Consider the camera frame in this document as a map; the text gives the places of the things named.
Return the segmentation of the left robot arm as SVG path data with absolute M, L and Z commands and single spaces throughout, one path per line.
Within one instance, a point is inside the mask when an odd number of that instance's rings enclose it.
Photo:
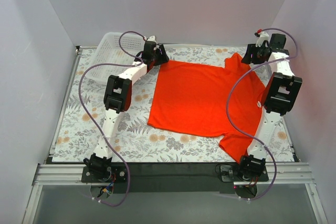
M 84 159 L 88 172 L 100 182 L 107 182 L 111 178 L 113 150 L 109 144 L 117 133 L 124 113 L 130 107 L 132 86 L 154 66 L 169 61 L 164 46 L 156 42 L 155 36 L 145 40 L 143 50 L 136 56 L 138 59 L 134 61 L 132 67 L 117 76 L 110 75 L 108 77 L 103 97 L 106 112 L 102 126 L 102 139 L 98 141 L 91 157 Z

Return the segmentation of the orange t shirt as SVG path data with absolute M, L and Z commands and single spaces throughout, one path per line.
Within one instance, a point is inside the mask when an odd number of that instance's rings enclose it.
M 239 162 L 252 142 L 265 86 L 234 53 L 224 67 L 171 60 L 161 65 L 148 125 L 202 137 L 218 137 L 220 147 Z

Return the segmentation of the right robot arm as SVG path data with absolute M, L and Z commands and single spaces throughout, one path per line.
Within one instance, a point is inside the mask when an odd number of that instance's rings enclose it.
M 269 63 L 272 75 L 261 96 L 262 114 L 255 137 L 237 168 L 238 176 L 245 181 L 258 179 L 266 173 L 266 148 L 282 117 L 293 108 L 302 85 L 302 79 L 290 68 L 289 51 L 285 49 L 286 35 L 268 35 L 259 30 L 255 36 L 258 40 L 247 46 L 242 63 Z

